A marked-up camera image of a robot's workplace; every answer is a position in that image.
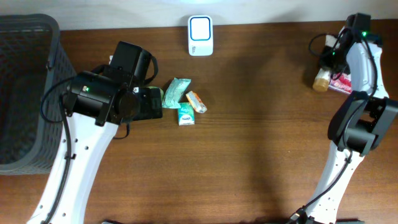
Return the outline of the small orange tissue pack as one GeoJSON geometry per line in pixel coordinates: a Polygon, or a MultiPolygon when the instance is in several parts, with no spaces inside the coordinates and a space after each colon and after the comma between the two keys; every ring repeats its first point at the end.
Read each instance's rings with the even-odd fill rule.
{"type": "Polygon", "coordinates": [[[197,113],[205,113],[207,111],[207,107],[205,104],[202,102],[200,97],[194,92],[194,91],[189,91],[186,94],[187,100],[191,104],[192,108],[197,112],[197,113]]]}

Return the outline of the small teal tissue pack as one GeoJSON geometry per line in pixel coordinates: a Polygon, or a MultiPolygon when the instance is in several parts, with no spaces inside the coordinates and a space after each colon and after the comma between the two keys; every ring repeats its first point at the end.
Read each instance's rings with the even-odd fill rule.
{"type": "Polygon", "coordinates": [[[194,117],[194,110],[190,103],[179,103],[180,108],[178,111],[178,125],[185,126],[185,125],[194,125],[195,124],[195,117],[194,117]]]}

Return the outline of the white floral cream tube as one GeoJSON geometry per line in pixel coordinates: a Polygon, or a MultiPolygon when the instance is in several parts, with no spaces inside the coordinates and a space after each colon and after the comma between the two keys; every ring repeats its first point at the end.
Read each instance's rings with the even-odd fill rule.
{"type": "Polygon", "coordinates": [[[312,88],[317,92],[326,92],[330,83],[331,71],[323,68],[319,69],[314,79],[312,88]]]}

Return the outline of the red purple pad package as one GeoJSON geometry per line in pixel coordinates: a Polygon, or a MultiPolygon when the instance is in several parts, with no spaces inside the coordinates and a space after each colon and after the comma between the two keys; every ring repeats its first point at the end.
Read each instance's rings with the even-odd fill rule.
{"type": "Polygon", "coordinates": [[[352,92],[351,75],[345,73],[332,75],[328,88],[349,95],[352,92]]]}

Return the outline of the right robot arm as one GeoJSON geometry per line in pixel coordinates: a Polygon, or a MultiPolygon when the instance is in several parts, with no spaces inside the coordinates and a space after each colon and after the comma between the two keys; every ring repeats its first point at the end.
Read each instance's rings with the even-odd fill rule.
{"type": "Polygon", "coordinates": [[[289,223],[336,223],[356,168],[378,147],[397,116],[397,101],[389,98],[382,80],[382,39],[370,26],[368,14],[348,16],[334,43],[317,54],[321,74],[350,74],[351,93],[330,121],[328,160],[315,192],[289,223]]]}

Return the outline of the light green item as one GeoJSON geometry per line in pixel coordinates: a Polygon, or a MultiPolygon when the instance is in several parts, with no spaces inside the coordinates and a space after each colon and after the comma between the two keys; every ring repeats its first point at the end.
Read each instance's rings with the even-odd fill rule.
{"type": "Polygon", "coordinates": [[[161,101],[164,100],[164,91],[163,91],[163,89],[161,89],[160,87],[157,87],[157,86],[149,86],[149,89],[155,90],[156,92],[158,92],[160,94],[160,100],[161,101]]]}

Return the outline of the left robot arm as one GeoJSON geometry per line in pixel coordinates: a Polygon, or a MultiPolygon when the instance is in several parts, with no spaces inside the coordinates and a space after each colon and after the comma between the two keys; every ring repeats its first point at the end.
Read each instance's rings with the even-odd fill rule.
{"type": "Polygon", "coordinates": [[[162,117],[159,88],[150,87],[156,58],[120,41],[108,64],[68,79],[58,98],[62,136],[39,204],[29,223],[83,223],[86,205],[106,149],[120,125],[162,117]]]}

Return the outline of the mint green wipes pouch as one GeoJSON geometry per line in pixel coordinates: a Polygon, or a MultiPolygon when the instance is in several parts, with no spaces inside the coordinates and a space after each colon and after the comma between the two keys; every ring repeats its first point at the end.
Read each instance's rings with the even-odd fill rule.
{"type": "Polygon", "coordinates": [[[191,79],[174,78],[164,94],[162,107],[167,109],[180,108],[179,101],[191,83],[191,79]]]}

